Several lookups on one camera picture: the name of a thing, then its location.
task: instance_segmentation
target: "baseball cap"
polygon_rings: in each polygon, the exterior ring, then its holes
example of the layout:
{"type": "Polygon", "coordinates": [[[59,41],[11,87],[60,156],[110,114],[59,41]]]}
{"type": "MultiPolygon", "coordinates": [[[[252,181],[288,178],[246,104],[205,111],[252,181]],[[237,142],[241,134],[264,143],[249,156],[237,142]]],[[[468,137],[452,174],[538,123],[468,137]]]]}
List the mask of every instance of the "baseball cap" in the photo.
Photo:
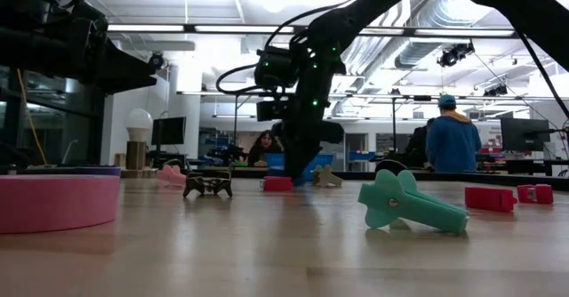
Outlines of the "baseball cap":
{"type": "Polygon", "coordinates": [[[456,99],[451,95],[442,95],[438,100],[438,106],[456,106],[456,99]]]}

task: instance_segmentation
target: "red plastic block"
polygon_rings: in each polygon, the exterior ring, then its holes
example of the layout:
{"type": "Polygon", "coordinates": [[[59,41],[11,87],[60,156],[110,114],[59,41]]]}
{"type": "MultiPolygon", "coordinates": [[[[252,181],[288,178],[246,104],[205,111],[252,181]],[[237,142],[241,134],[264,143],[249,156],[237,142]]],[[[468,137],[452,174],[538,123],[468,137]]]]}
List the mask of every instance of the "red plastic block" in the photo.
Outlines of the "red plastic block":
{"type": "Polygon", "coordinates": [[[291,177],[265,177],[264,191],[292,191],[293,180],[291,177]]]}
{"type": "Polygon", "coordinates": [[[466,187],[464,200],[468,208],[486,209],[489,211],[510,213],[514,210],[517,199],[514,192],[507,189],[491,189],[482,187],[466,187]]]}
{"type": "Polygon", "coordinates": [[[550,185],[517,186],[517,197],[520,203],[553,204],[553,190],[550,185]]]}

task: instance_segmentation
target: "teal cross-shaped object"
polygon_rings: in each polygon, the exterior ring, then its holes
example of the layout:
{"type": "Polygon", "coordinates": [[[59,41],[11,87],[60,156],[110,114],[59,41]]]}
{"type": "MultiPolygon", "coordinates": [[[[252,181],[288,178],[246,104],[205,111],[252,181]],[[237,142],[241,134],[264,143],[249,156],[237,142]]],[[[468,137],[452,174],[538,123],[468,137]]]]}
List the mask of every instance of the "teal cross-shaped object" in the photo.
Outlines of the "teal cross-shaped object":
{"type": "Polygon", "coordinates": [[[445,232],[464,232],[469,213],[457,206],[424,195],[417,189],[417,180],[410,171],[398,176],[381,170],[372,185],[362,185],[358,202],[367,206],[365,223],[373,229],[405,218],[445,232]]]}

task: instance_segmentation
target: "wooden table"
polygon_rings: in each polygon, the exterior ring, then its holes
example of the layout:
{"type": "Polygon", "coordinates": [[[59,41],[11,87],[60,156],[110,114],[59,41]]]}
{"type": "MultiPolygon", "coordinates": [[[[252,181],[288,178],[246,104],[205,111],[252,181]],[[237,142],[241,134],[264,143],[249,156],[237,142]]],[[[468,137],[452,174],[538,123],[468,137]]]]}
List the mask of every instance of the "wooden table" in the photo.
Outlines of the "wooden table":
{"type": "MultiPolygon", "coordinates": [[[[569,197],[515,214],[472,211],[455,237],[407,222],[369,230],[361,183],[181,197],[123,180],[120,218],[88,229],[0,236],[2,296],[567,296],[569,197]]],[[[460,205],[462,183],[421,182],[460,205]]]]}

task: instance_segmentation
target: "pink ring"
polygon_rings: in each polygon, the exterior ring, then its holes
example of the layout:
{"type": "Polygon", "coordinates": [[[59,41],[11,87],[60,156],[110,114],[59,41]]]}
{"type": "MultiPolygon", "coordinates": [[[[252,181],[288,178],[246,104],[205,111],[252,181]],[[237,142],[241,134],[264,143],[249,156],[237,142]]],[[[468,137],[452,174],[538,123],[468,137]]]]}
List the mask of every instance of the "pink ring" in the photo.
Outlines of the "pink ring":
{"type": "Polygon", "coordinates": [[[0,234],[76,229],[116,219],[120,178],[0,176],[0,234]]]}

